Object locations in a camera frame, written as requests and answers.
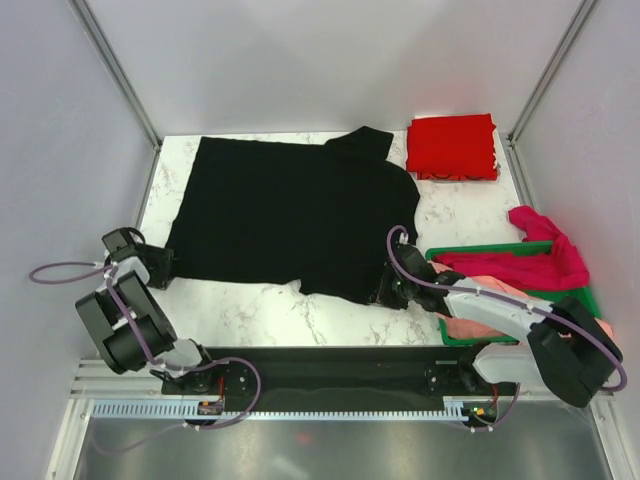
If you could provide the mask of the black t-shirt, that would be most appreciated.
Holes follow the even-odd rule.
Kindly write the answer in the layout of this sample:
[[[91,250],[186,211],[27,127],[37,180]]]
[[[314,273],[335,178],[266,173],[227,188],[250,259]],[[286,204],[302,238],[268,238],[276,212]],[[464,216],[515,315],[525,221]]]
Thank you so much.
[[[420,195],[392,141],[369,127],[318,145],[203,138],[166,243],[173,275],[369,303],[389,230],[416,230]]]

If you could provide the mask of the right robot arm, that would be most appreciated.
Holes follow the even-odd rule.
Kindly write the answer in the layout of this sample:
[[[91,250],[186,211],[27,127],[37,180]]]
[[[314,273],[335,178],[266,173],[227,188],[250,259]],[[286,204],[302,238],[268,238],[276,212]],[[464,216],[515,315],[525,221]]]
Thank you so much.
[[[538,384],[574,407],[601,391],[628,382],[623,355],[591,312],[577,299],[551,302],[501,292],[455,271],[437,272],[411,244],[389,241],[386,303],[413,302],[449,319],[472,320],[513,339],[489,343],[458,368],[467,392],[491,384]]]

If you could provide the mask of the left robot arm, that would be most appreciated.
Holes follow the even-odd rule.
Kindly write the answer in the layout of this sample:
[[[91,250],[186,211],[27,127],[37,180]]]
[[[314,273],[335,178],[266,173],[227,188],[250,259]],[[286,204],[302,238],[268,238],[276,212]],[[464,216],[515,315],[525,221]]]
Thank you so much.
[[[99,356],[116,374],[145,367],[166,383],[164,391],[204,395],[216,390],[219,369],[192,340],[180,340],[150,293],[166,287],[172,254],[134,243],[112,249],[103,283],[75,303]]]

